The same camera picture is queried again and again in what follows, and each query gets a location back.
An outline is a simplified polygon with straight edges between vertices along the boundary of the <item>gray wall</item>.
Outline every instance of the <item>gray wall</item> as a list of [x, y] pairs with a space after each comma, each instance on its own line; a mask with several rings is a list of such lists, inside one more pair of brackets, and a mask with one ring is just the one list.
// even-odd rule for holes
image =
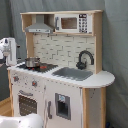
[[114, 128], [128, 128], [128, 1], [127, 0], [11, 0], [14, 34], [26, 57], [25, 35], [20, 12], [102, 9], [103, 70], [113, 73], [116, 81], [107, 87], [107, 121]]
[[[0, 0], [0, 40], [13, 36], [11, 9], [8, 0]], [[0, 68], [0, 101], [9, 97], [8, 74], [6, 66]]]

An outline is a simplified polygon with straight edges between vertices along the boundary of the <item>stovetop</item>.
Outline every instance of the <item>stovetop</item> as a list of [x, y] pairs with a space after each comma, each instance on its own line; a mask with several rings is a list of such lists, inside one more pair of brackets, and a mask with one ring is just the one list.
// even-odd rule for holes
[[42, 72], [45, 73], [55, 67], [58, 67], [58, 65], [53, 65], [53, 64], [47, 64], [47, 63], [41, 63], [39, 67], [36, 68], [29, 68], [27, 67], [25, 64], [22, 64], [20, 66], [17, 66], [18, 68], [22, 68], [25, 70], [29, 70], [29, 71], [34, 71], [34, 72]]

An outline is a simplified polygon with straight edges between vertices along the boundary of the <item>faucet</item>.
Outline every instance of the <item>faucet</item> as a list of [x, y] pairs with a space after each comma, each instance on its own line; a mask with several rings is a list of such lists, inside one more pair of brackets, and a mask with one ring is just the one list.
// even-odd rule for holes
[[93, 58], [92, 54], [87, 50], [81, 51], [79, 54], [79, 62], [76, 64], [76, 67], [78, 67], [78, 69], [81, 69], [81, 70], [86, 68], [86, 63], [87, 63], [86, 61], [85, 61], [85, 63], [81, 62], [81, 57], [84, 53], [89, 55], [89, 57], [91, 59], [91, 65], [94, 65], [94, 58]]

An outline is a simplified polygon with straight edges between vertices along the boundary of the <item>white cabinet door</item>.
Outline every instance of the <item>white cabinet door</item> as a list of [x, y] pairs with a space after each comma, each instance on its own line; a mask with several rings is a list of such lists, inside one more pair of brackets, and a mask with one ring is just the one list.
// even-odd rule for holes
[[44, 94], [22, 86], [12, 86], [14, 116], [39, 114], [44, 119]]
[[82, 128], [81, 89], [46, 81], [46, 128]]

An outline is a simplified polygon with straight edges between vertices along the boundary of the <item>floor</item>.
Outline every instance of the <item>floor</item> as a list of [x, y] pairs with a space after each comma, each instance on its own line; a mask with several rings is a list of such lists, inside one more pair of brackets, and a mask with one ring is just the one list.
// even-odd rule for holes
[[10, 98], [0, 102], [0, 115], [9, 117], [12, 115]]

